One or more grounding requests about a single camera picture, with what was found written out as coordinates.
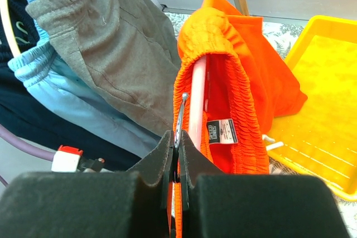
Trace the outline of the yellow hanger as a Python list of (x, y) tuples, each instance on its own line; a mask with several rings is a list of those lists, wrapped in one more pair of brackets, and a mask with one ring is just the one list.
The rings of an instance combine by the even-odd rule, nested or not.
[(3, 29), (5, 33), (6, 40), (10, 47), (13, 57), (17, 57), (21, 54), (20, 49), (15, 38), (13, 31), (11, 18), (9, 15), (8, 0), (1, 0), (1, 20), (3, 23)]

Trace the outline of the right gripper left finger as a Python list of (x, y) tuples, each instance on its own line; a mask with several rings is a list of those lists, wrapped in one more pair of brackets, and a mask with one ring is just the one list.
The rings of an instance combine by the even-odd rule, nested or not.
[(173, 132), (125, 172), (27, 172), (1, 197), (2, 237), (169, 237)]

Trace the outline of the grey shorts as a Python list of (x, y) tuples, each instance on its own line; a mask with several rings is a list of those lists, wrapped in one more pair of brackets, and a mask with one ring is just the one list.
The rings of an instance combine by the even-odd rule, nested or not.
[(181, 60), (171, 21), (151, 0), (35, 0), (27, 12), (113, 108), (156, 135), (172, 127)]

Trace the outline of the orange red shorts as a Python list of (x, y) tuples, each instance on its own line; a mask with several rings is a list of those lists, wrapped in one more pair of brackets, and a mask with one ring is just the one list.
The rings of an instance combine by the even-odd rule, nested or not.
[[(204, 0), (178, 35), (181, 67), (173, 113), (191, 95), (192, 69), (206, 56), (201, 154), (228, 174), (268, 174), (263, 136), (273, 119), (298, 113), (307, 100), (300, 83), (262, 33), (260, 17), (227, 0)], [(189, 131), (190, 97), (182, 128)]]

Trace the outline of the light blue shorts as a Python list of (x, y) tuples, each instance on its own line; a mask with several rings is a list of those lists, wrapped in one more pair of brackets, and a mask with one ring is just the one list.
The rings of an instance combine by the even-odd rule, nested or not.
[(131, 155), (173, 124), (181, 60), (152, 0), (27, 0), (39, 36), (9, 68), (41, 105)]

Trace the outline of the pink hanger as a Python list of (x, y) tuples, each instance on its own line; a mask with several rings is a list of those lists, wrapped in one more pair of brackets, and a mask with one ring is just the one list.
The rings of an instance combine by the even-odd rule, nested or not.
[(182, 124), (184, 119), (184, 110), (187, 99), (190, 97), (189, 109), (189, 131), (188, 134), (195, 146), (201, 151), (201, 136), (202, 136), (202, 115), (204, 110), (204, 92), (206, 81), (206, 56), (199, 58), (192, 69), (191, 95), (188, 93), (182, 94), (182, 102), (178, 113), (174, 148), (178, 148), (182, 137)]

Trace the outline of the navy blue shorts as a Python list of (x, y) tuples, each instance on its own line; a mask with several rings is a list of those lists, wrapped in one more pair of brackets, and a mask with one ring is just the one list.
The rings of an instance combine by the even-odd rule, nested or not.
[(27, 0), (8, 0), (21, 54), (1, 36), (1, 124), (14, 135), (51, 149), (76, 147), (106, 169), (125, 171), (139, 157), (120, 141), (121, 118), (75, 75), (25, 11)]

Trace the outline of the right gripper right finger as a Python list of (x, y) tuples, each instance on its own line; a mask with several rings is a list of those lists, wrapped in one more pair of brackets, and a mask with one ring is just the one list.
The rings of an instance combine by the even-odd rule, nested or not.
[(348, 237), (325, 183), (305, 175), (225, 174), (187, 133), (180, 143), (179, 237)]

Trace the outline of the floral table mat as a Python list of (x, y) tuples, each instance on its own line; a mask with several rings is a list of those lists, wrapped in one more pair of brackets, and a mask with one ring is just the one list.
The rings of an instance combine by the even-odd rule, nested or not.
[[(173, 12), (166, 12), (165, 14), (169, 17), (177, 37), (189, 15)], [(286, 58), (303, 29), (302, 25), (275, 22), (263, 23), (264, 36), (283, 59)], [(269, 171), (271, 174), (296, 174), (293, 170), (273, 159), (270, 160)], [(356, 237), (356, 202), (349, 202), (338, 196), (334, 196), (334, 199), (350, 237)]]

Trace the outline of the yellow plastic bin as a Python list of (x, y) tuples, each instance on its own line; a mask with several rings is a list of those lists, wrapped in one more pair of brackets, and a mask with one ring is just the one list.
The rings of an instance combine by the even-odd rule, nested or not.
[(269, 156), (356, 201), (356, 21), (314, 16), (285, 59), (308, 99), (275, 118)]

